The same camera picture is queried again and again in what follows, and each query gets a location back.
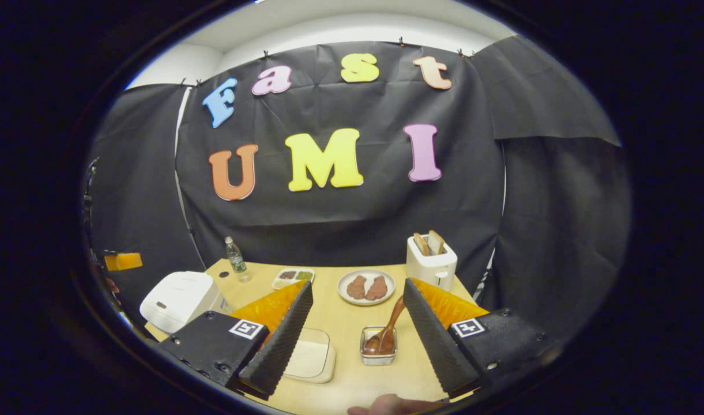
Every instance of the ceiling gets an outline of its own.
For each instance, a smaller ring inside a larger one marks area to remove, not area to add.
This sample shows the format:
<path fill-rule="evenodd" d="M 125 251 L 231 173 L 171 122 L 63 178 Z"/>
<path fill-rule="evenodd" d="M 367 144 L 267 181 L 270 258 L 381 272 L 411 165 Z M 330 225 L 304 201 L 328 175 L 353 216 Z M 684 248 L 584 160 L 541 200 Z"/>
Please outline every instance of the ceiling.
<path fill-rule="evenodd" d="M 304 21 L 351 13 L 389 13 L 428 18 L 494 40 L 513 35 L 507 26 L 453 0 L 264 0 L 249 2 L 186 37 L 183 42 L 228 52 L 247 40 Z"/>

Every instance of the foam letter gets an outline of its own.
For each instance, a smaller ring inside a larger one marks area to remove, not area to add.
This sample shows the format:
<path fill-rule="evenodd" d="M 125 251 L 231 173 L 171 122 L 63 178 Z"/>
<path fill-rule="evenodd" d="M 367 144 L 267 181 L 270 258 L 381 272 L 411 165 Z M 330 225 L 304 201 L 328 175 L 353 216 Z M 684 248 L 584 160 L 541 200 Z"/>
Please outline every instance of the foam letter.
<path fill-rule="evenodd" d="M 370 82 L 380 76 L 378 58 L 370 53 L 352 53 L 341 58 L 341 78 L 346 82 Z"/>
<path fill-rule="evenodd" d="M 436 89 L 450 89 L 451 81 L 449 79 L 442 79 L 441 73 L 439 71 L 446 71 L 446 65 L 444 63 L 436 62 L 431 56 L 424 56 L 423 58 L 418 58 L 413 61 L 416 66 L 421 66 L 421 73 L 423 73 L 423 81 L 426 84 Z"/>
<path fill-rule="evenodd" d="M 230 90 L 236 86 L 236 79 L 229 78 L 221 84 L 214 92 L 211 92 L 209 96 L 204 100 L 204 105 L 209 107 L 211 115 L 214 118 L 213 127 L 217 128 L 224 121 L 234 113 L 233 106 L 230 104 L 234 102 L 234 92 Z"/>
<path fill-rule="evenodd" d="M 236 155 L 242 158 L 242 182 L 232 186 L 228 181 L 228 159 L 231 152 L 211 154 L 209 163 L 213 171 L 214 191 L 224 200 L 241 200 L 254 191 L 254 153 L 259 150 L 257 144 L 242 145 L 236 149 Z"/>
<path fill-rule="evenodd" d="M 436 160 L 434 160 L 436 127 L 430 124 L 412 124 L 405 126 L 403 131 L 411 138 L 413 152 L 413 170 L 408 173 L 408 178 L 412 182 L 439 179 L 442 171 L 436 168 Z"/>
<path fill-rule="evenodd" d="M 295 134 L 285 140 L 291 148 L 293 160 L 293 180 L 288 184 L 291 191 L 307 191 L 313 182 L 306 176 L 306 168 L 318 184 L 326 186 L 326 180 L 334 167 L 331 186 L 353 187 L 363 183 L 363 177 L 357 170 L 357 151 L 355 144 L 359 131 L 355 129 L 338 129 L 331 134 L 331 139 L 323 152 L 309 134 Z"/>
<path fill-rule="evenodd" d="M 267 95 L 270 92 L 280 94 L 288 90 L 291 83 L 291 68 L 275 66 L 259 74 L 259 81 L 252 87 L 252 94 Z"/>

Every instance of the white wall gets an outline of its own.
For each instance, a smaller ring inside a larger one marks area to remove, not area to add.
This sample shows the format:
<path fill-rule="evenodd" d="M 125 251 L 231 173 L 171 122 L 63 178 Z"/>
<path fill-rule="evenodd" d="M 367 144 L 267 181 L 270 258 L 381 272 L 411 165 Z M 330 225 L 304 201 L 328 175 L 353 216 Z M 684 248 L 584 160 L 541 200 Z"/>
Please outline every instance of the white wall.
<path fill-rule="evenodd" d="M 209 47 L 178 44 L 154 60 L 128 86 L 146 84 L 187 84 L 205 80 L 226 69 L 270 54 L 315 44 L 380 40 L 397 42 L 402 36 L 407 44 L 418 44 L 469 55 L 496 40 L 478 32 L 427 18 L 383 13 L 359 13 L 306 21 L 249 40 L 222 54 Z"/>
<path fill-rule="evenodd" d="M 216 68 L 223 53 L 210 47 L 177 44 L 155 58 L 128 88 L 151 84 L 186 84 L 194 85 L 197 79 L 205 80 L 216 74 Z"/>

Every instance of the blue letter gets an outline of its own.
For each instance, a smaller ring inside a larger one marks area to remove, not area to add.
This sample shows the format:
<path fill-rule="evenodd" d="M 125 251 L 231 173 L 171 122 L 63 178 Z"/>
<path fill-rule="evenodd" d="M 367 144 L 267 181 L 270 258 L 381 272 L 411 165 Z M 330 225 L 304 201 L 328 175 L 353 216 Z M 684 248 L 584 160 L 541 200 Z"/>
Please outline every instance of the blue letter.
<path fill-rule="evenodd" d="M 234 92 L 229 88 L 233 88 L 235 86 L 236 79 L 229 78 L 214 92 L 211 92 L 211 94 L 209 94 L 209 96 L 204 100 L 204 105 L 209 107 L 209 111 L 211 111 L 211 115 L 213 115 L 214 128 L 220 126 L 221 123 L 228 120 L 228 118 L 234 113 L 233 106 L 228 106 L 226 104 L 234 102 Z"/>

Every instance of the meat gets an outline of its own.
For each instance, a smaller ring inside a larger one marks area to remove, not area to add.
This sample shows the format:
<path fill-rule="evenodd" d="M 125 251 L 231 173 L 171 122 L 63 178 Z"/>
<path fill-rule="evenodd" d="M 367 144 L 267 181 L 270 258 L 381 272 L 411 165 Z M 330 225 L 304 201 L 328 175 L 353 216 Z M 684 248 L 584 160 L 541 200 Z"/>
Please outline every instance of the meat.
<path fill-rule="evenodd" d="M 365 299 L 367 300 L 377 300 L 381 299 L 382 297 L 385 297 L 385 294 L 388 293 L 388 286 L 385 284 L 385 277 L 384 276 L 379 276 L 375 277 L 375 280 L 372 282 L 372 286 L 370 287 L 369 290 L 367 290 L 367 295 L 365 295 Z"/>
<path fill-rule="evenodd" d="M 347 294 L 355 300 L 364 299 L 364 283 L 367 279 L 363 276 L 357 276 L 351 284 L 347 286 Z"/>

